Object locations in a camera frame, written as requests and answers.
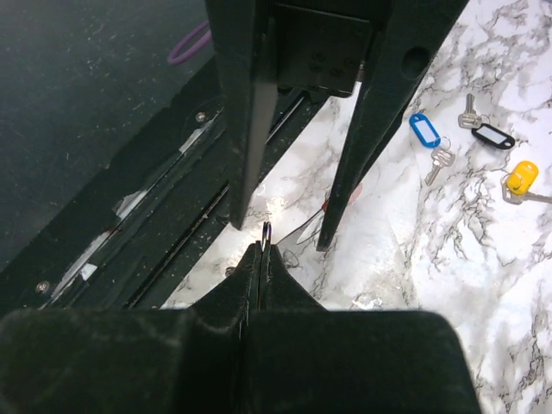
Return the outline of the blue tagged key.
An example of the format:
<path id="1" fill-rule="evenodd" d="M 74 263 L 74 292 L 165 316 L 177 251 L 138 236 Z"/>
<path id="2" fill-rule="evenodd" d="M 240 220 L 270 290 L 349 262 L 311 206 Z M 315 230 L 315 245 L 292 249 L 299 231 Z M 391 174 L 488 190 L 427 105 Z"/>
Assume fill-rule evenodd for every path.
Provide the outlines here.
<path id="1" fill-rule="evenodd" d="M 261 240 L 260 240 L 260 249 L 262 252 L 267 251 L 271 246 L 272 238 L 272 225 L 269 221 L 263 223 Z"/>

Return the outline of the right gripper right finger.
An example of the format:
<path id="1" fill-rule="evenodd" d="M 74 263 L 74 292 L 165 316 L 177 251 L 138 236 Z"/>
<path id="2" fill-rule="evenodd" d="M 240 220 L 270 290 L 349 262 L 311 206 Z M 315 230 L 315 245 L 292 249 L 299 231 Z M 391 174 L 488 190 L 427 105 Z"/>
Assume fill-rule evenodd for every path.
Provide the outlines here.
<path id="1" fill-rule="evenodd" d="M 478 413 L 449 322 L 423 310 L 278 309 L 268 285 L 285 275 L 264 247 L 249 322 L 253 413 Z"/>

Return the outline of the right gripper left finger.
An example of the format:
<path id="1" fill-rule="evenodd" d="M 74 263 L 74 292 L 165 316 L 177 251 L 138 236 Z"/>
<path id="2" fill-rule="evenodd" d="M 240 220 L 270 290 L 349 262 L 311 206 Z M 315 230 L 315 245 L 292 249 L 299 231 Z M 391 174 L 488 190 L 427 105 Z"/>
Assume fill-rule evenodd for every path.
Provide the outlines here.
<path id="1" fill-rule="evenodd" d="M 183 310 L 17 310 L 1 322 L 4 413 L 236 413 L 262 248 Z"/>

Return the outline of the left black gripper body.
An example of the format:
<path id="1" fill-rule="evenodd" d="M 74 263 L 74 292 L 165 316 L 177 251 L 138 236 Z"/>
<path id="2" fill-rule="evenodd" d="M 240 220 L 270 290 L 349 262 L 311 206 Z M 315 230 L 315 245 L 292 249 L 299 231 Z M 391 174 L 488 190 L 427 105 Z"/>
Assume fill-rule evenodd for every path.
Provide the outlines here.
<path id="1" fill-rule="evenodd" d="M 259 1 L 258 80 L 348 97 L 383 27 L 382 1 Z"/>

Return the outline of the metal key organizer red handle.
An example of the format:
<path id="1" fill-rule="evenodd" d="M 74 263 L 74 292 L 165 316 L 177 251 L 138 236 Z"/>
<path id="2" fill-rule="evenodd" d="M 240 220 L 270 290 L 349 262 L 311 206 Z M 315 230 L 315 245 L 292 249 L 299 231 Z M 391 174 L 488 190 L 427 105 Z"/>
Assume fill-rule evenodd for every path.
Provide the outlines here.
<path id="1" fill-rule="evenodd" d="M 298 267 L 299 251 L 304 248 L 310 240 L 317 237 L 327 210 L 328 201 L 329 193 L 326 194 L 324 203 L 313 216 L 277 243 L 287 268 Z"/>

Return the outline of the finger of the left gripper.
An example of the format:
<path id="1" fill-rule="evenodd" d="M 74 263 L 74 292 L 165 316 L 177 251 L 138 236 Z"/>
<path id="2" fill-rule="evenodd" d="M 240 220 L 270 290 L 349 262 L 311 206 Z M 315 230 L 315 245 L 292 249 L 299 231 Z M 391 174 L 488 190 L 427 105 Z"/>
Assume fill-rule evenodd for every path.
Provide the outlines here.
<path id="1" fill-rule="evenodd" d="M 329 249 L 349 198 L 395 134 L 441 45 L 455 25 L 465 1 L 392 1 L 365 58 L 346 141 L 336 170 L 317 251 Z"/>
<path id="2" fill-rule="evenodd" d="M 229 222 L 240 229 L 259 183 L 278 100 L 269 1 L 205 3 L 229 134 Z"/>

